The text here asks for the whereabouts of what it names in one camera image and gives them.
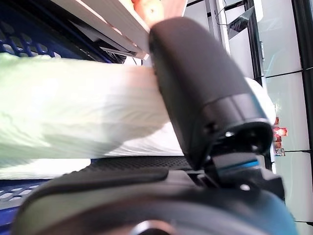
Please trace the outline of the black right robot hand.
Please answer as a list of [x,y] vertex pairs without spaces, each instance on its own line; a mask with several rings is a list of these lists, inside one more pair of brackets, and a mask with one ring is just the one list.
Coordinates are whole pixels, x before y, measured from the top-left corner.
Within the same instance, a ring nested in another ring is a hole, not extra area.
[[149,48],[193,170],[79,171],[36,188],[13,235],[295,235],[282,178],[259,165],[273,131],[224,48],[199,24],[155,24]]

